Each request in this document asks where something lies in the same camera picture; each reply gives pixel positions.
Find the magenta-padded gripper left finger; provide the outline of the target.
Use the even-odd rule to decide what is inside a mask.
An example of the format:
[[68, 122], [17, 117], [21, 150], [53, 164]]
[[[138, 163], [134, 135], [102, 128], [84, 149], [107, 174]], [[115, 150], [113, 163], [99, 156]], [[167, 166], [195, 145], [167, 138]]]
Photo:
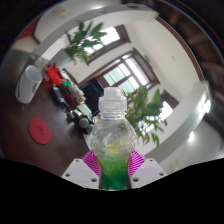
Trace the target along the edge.
[[82, 159], [74, 159], [62, 174], [62, 178], [84, 188], [98, 189], [100, 165], [93, 151]]

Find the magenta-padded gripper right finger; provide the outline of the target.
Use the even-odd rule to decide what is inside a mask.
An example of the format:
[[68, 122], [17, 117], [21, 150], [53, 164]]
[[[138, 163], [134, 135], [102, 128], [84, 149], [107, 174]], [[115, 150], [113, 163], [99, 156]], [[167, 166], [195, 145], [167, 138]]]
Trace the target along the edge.
[[132, 188], [140, 188], [166, 176], [165, 171], [153, 158], [146, 159], [139, 151], [131, 153], [128, 175]]

